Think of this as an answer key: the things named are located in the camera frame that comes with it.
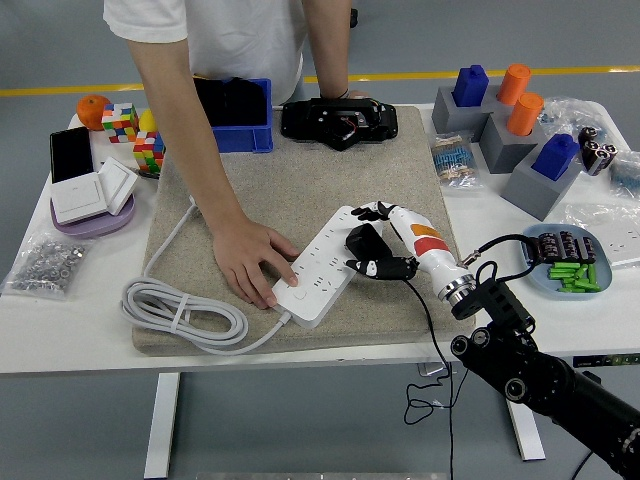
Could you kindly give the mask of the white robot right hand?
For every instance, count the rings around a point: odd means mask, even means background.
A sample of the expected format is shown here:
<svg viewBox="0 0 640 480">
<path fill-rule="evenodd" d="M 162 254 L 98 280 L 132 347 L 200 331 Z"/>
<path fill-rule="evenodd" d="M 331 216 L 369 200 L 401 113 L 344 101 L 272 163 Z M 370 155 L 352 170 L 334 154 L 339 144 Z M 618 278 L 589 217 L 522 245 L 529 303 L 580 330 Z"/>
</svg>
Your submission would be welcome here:
<svg viewBox="0 0 640 480">
<path fill-rule="evenodd" d="M 365 258 L 346 262 L 351 269 L 376 280 L 409 280 L 420 270 L 430 275 L 433 291 L 442 301 L 475 288 L 472 275 L 457 264 L 445 241 L 423 215 L 382 201 L 357 207 L 351 214 L 364 221 L 388 221 L 409 252 L 407 257 L 395 257 L 378 239 Z"/>
</svg>

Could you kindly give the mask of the person's right hand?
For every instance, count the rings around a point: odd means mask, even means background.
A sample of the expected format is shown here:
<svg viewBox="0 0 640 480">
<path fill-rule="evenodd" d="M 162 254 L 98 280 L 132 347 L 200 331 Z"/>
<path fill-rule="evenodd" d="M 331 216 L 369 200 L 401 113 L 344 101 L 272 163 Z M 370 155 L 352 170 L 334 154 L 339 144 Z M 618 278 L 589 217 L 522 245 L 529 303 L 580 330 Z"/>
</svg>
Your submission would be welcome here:
<svg viewBox="0 0 640 480">
<path fill-rule="evenodd" d="M 273 267 L 289 286 L 298 284 L 289 261 L 299 255 L 294 245 L 276 230 L 246 217 L 215 222 L 211 227 L 217 264 L 234 293 L 259 309 L 278 300 L 261 265 Z"/>
</svg>

